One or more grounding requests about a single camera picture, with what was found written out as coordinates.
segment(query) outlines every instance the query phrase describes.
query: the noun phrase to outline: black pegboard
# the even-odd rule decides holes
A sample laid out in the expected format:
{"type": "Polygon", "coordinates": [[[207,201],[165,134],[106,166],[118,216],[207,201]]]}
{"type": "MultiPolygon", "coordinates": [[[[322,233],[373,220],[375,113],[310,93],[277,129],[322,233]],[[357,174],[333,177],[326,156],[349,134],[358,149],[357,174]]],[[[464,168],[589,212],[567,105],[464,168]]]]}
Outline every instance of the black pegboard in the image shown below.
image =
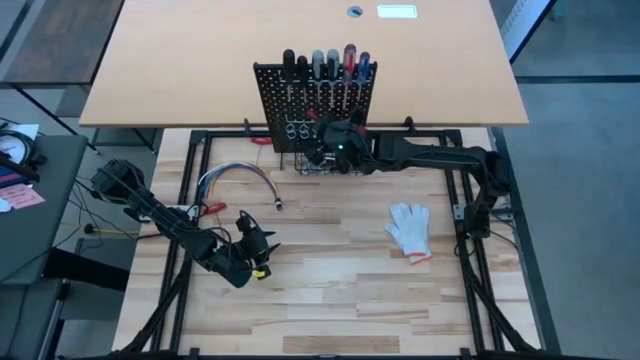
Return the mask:
{"type": "MultiPolygon", "coordinates": [[[[334,116],[344,119],[350,111],[359,106],[365,114],[365,120],[369,114],[369,106],[373,95],[373,86],[376,78],[377,63],[369,66],[370,73],[366,82],[360,90],[354,82],[347,87],[347,103],[343,110],[344,85],[342,85],[342,67],[338,71],[338,78],[333,89],[334,106],[331,105],[331,85],[328,81],[328,69],[326,65],[322,67],[322,79],[320,81],[320,101],[318,102],[318,86],[313,81],[312,69],[309,69],[309,83],[306,87],[300,84],[297,78],[293,81],[291,88],[291,102],[287,97],[287,85],[282,79],[282,65],[254,64],[253,70],[258,82],[258,91],[262,100],[264,116],[269,126],[273,148],[276,152],[304,152],[310,146],[317,143],[314,140],[314,122],[307,117],[307,111],[313,109],[320,117],[331,112],[334,116]],[[304,90],[306,89],[307,101],[304,101],[304,90]]],[[[358,66],[355,66],[355,74],[358,73],[358,66]]]]}

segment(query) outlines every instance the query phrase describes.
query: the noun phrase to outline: white glove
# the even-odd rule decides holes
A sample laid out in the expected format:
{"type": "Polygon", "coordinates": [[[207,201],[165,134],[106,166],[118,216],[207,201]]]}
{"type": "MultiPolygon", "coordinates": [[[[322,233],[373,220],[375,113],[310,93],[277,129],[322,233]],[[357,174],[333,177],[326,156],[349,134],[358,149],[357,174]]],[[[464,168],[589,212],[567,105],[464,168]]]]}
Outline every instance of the white glove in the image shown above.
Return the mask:
{"type": "Polygon", "coordinates": [[[391,205],[389,209],[395,224],[385,224],[384,229],[409,257],[411,264],[428,260],[431,251],[428,245],[429,209],[418,204],[405,203],[391,205]]]}

